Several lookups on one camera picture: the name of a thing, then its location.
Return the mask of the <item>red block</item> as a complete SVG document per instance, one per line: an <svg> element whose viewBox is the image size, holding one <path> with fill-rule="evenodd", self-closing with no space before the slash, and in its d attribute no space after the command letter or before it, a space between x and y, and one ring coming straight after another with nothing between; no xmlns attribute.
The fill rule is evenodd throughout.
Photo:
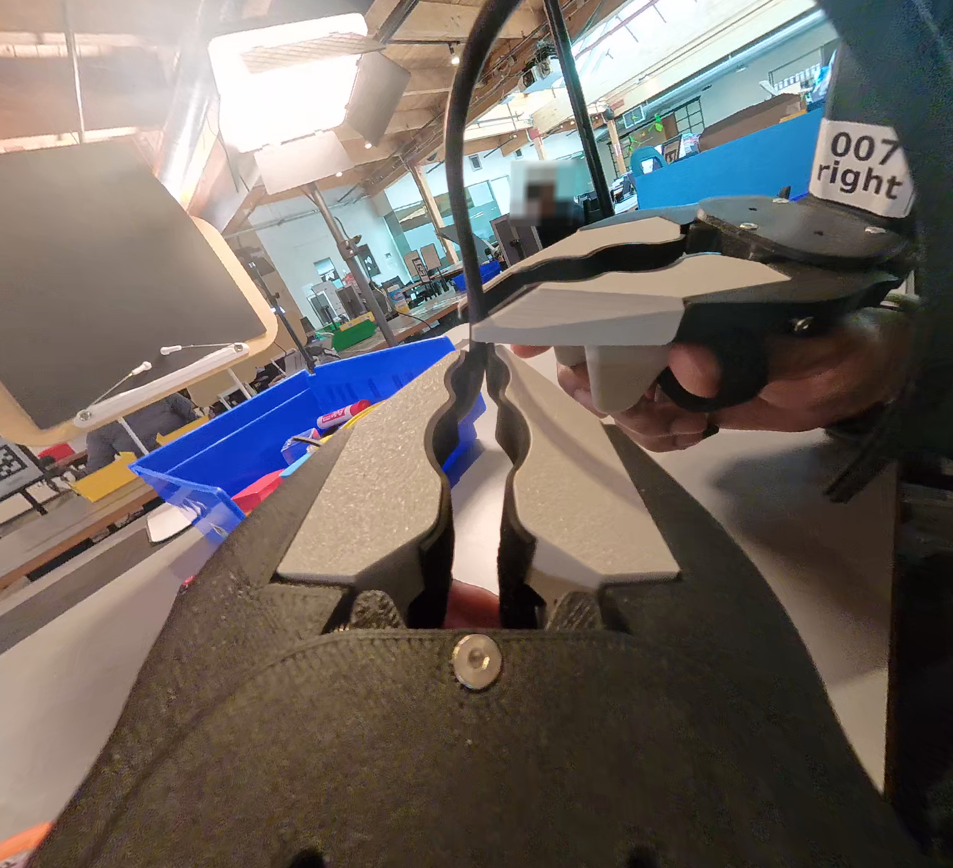
<svg viewBox="0 0 953 868"><path fill-rule="evenodd" d="M232 502L247 516L283 483L283 471L275 470L258 478L232 496Z"/></svg>

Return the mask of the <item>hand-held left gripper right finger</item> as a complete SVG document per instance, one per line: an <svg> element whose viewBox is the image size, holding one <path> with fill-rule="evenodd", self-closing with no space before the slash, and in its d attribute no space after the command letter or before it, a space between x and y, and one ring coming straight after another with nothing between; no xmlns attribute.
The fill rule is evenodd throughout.
<svg viewBox="0 0 953 868"><path fill-rule="evenodd" d="M504 626L546 626L574 592L680 576L600 419L507 349L494 350L494 401L512 463L497 555Z"/></svg>

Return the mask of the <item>blue plastic bin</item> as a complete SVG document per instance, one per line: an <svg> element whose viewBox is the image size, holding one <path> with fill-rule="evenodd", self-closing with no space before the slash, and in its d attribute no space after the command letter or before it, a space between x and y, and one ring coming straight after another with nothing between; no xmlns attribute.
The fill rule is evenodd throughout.
<svg viewBox="0 0 953 868"><path fill-rule="evenodd" d="M314 429L326 412L392 397L454 349L441 336L299 371L161 445L131 470L166 504L198 511L192 527L219 545L246 517L232 502L235 493L275 470L284 483L306 459L304 445L296 444L288 462L288 441Z"/></svg>

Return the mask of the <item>checkered marker tag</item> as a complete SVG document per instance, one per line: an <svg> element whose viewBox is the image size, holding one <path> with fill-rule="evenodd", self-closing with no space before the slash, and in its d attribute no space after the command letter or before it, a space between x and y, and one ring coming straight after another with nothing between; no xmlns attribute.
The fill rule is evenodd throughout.
<svg viewBox="0 0 953 868"><path fill-rule="evenodd" d="M1 501L41 482L44 471L20 446L1 438Z"/></svg>

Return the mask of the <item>green bin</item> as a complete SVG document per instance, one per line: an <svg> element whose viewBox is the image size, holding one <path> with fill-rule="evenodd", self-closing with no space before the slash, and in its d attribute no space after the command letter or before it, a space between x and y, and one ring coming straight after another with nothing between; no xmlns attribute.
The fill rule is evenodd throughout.
<svg viewBox="0 0 953 868"><path fill-rule="evenodd" d="M337 325L332 330L332 347L337 353L349 350L373 338L376 330L377 326L373 315L370 312L365 313Z"/></svg>

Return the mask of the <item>white card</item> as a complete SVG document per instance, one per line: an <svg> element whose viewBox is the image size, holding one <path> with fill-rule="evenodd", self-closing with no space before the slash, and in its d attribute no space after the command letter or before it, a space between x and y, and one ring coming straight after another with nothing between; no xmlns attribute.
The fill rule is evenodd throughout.
<svg viewBox="0 0 953 868"><path fill-rule="evenodd" d="M198 511L182 506L161 504L146 517L147 535L152 546L163 544L193 526Z"/></svg>

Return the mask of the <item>person's right hand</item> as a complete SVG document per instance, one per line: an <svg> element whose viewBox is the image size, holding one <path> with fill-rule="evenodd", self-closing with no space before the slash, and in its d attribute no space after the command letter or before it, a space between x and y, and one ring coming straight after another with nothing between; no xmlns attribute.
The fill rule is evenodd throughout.
<svg viewBox="0 0 953 868"><path fill-rule="evenodd" d="M863 309L828 334L779 336L758 397L707 416L671 403L654 387L614 423L652 452L697 445L719 429L802 433L856 417L891 400L909 370L912 323L899 310Z"/></svg>

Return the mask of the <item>red capped marker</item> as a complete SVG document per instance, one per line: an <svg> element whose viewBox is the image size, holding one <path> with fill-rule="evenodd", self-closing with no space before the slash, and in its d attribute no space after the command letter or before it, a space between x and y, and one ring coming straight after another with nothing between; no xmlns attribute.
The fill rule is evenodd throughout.
<svg viewBox="0 0 953 868"><path fill-rule="evenodd" d="M373 407L369 400L362 399L345 406L335 409L319 416L315 422L315 429L320 435L326 435L346 425L351 419L358 416L363 411Z"/></svg>

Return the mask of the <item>black board with wooden rim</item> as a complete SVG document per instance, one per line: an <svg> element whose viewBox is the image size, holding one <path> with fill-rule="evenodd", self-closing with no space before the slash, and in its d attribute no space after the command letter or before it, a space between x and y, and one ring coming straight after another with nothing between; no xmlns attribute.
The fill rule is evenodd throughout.
<svg viewBox="0 0 953 868"><path fill-rule="evenodd" d="M1 433L65 442L268 350L269 303L129 141L1 157Z"/></svg>

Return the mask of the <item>yellow bin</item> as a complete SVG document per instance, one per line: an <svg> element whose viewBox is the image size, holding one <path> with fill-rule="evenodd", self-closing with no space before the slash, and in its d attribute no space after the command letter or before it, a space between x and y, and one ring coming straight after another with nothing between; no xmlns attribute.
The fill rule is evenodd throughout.
<svg viewBox="0 0 953 868"><path fill-rule="evenodd" d="M69 486L89 503L97 503L138 480L131 470L136 457L132 452L120 452L110 465L81 477Z"/></svg>

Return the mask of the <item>bright studio light on stand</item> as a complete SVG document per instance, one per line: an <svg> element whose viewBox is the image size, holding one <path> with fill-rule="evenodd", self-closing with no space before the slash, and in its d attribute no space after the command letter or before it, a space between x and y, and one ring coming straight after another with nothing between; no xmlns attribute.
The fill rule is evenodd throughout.
<svg viewBox="0 0 953 868"><path fill-rule="evenodd" d="M338 135L367 145L386 136L411 79L357 13L279 25L244 25L208 42L226 147L255 156L270 195L299 188L312 200L351 268L386 344L397 343L318 182L354 167Z"/></svg>

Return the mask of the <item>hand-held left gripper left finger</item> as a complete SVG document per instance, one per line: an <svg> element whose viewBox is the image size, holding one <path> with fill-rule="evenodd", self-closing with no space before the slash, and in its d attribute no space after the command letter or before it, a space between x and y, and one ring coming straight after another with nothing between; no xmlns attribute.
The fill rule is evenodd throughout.
<svg viewBox="0 0 953 868"><path fill-rule="evenodd" d="M452 351L359 420L275 571L279 581L380 590L409 626L442 626L454 558Z"/></svg>

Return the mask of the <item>blue partition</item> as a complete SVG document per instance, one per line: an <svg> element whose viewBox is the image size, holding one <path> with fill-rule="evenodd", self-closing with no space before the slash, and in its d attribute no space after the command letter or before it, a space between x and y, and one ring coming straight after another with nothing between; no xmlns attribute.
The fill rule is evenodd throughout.
<svg viewBox="0 0 953 868"><path fill-rule="evenodd" d="M726 196L776 196L789 186L793 198L807 194L823 111L792 120L637 177L637 207L691 205Z"/></svg>

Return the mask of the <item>black pole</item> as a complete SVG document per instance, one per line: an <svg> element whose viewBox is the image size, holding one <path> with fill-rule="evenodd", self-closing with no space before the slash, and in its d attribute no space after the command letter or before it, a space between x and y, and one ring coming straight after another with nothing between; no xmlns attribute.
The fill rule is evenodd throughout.
<svg viewBox="0 0 953 868"><path fill-rule="evenodd" d="M613 201L602 169L602 161L561 5L559 0L543 0L543 5L602 218L609 218L613 216Z"/></svg>

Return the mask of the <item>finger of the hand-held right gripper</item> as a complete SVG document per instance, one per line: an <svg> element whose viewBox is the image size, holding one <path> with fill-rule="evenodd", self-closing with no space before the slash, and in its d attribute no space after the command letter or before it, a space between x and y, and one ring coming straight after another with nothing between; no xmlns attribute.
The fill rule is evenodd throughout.
<svg viewBox="0 0 953 868"><path fill-rule="evenodd" d="M578 283L607 273L670 266L685 253L690 214L624 214L580 228L501 272L483 287L494 310L546 283Z"/></svg>
<svg viewBox="0 0 953 868"><path fill-rule="evenodd" d="M789 280L764 264L696 254L651 271L542 283L472 325L471 339L550 348L662 347L676 337L688 299Z"/></svg>

